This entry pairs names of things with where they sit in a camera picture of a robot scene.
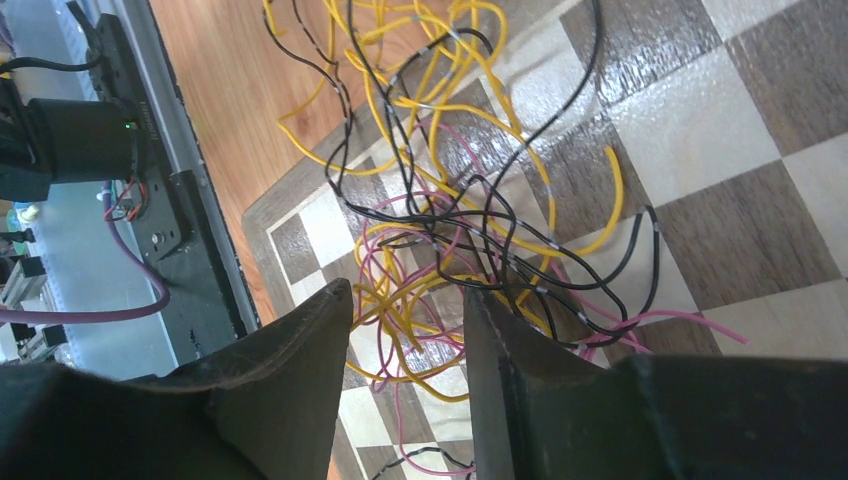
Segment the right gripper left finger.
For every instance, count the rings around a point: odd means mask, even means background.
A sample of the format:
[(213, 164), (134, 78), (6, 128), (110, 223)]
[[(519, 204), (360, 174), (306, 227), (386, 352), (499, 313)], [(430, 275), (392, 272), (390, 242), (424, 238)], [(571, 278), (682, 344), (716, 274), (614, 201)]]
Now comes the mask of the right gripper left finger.
[(352, 325), (336, 279), (164, 377), (1, 370), (5, 479), (323, 479)]

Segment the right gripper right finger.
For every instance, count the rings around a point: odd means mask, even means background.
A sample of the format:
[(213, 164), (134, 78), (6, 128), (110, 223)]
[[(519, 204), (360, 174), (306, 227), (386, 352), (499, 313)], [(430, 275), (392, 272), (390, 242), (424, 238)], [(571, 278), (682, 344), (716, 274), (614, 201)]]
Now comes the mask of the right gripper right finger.
[(480, 479), (843, 479), (847, 366), (635, 355), (602, 369), (464, 300)]

